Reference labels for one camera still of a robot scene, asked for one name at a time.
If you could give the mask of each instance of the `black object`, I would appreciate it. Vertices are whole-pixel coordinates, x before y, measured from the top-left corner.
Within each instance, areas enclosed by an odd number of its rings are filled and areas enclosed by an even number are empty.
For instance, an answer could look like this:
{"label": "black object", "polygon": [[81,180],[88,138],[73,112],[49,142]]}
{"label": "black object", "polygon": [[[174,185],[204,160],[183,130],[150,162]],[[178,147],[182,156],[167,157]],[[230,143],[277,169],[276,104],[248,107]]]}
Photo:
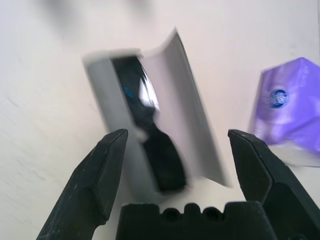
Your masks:
{"label": "black object", "polygon": [[[214,207],[201,213],[191,203],[184,214],[174,208],[160,214],[154,204],[127,204],[121,209],[116,239],[319,240],[320,211],[291,170],[254,135],[230,130],[228,136],[247,202],[230,202],[223,213]],[[110,133],[81,162],[39,240],[90,240],[95,228],[108,220],[126,137],[125,130]]]}
{"label": "black object", "polygon": [[158,189],[162,193],[183,189],[186,175],[175,145],[154,123],[156,108],[145,106],[139,98],[140,84],[146,85],[147,79],[140,61],[136,56],[129,56],[113,59],[112,63],[133,121],[148,136],[143,147]]}
{"label": "black object", "polygon": [[259,201],[279,240],[320,240],[320,211],[291,170],[266,143],[239,130],[228,133],[247,201]]}
{"label": "black object", "polygon": [[224,213],[214,207],[200,212],[195,203],[159,213],[154,204],[123,206],[116,240],[276,240],[258,202],[231,202]]}
{"label": "black object", "polygon": [[109,220],[128,131],[106,135],[73,171],[37,240],[90,240]]}

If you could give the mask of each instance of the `purple package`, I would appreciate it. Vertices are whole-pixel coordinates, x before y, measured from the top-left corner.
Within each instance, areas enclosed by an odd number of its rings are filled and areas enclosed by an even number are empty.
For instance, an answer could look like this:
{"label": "purple package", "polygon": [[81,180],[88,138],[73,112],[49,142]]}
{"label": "purple package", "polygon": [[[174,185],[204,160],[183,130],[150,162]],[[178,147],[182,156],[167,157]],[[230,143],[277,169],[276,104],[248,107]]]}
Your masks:
{"label": "purple package", "polygon": [[261,81],[254,134],[320,154],[320,67],[301,57],[265,70]]}

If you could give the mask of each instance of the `white surface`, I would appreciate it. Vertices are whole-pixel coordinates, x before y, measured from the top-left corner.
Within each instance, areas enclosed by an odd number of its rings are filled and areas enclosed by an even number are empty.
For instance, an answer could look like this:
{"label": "white surface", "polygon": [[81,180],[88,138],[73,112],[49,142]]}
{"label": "white surface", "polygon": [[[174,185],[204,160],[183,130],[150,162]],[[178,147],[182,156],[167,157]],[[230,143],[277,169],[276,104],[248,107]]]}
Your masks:
{"label": "white surface", "polygon": [[[197,202],[222,210],[243,200],[227,130],[248,129],[262,69],[301,56],[320,63],[317,1],[56,2],[55,14],[43,0],[1,3],[0,238],[35,239],[73,169],[106,133],[82,56],[152,49],[175,26],[232,187],[198,179],[161,208]],[[319,203],[319,175],[309,172],[296,174]],[[120,202],[130,199],[119,192],[111,224],[94,239],[114,239]]]}

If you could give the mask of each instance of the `logo on package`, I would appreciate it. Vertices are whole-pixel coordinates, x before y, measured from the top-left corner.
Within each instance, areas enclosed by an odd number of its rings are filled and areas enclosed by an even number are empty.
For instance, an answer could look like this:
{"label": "logo on package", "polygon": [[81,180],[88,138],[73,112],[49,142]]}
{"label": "logo on package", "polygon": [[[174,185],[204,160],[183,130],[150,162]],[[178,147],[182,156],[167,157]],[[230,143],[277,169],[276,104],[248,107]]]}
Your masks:
{"label": "logo on package", "polygon": [[270,98],[270,105],[273,109],[281,108],[288,102],[287,93],[283,89],[273,91]]}

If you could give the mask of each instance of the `open box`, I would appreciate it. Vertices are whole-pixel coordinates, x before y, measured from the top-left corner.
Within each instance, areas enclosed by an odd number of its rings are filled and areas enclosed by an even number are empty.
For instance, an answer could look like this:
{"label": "open box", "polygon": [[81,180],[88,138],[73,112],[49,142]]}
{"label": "open box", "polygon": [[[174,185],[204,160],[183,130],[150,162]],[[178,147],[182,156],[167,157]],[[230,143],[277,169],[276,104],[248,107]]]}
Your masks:
{"label": "open box", "polygon": [[152,83],[159,104],[154,122],[168,134],[178,151],[187,181],[203,176],[225,185],[222,163],[201,102],[182,41],[176,31],[163,46],[142,54],[138,50],[104,52],[84,59],[88,78],[110,131],[128,129],[123,161],[125,177],[135,199],[159,202],[164,198],[155,185],[148,157],[138,140],[114,68],[114,60],[136,55]]}

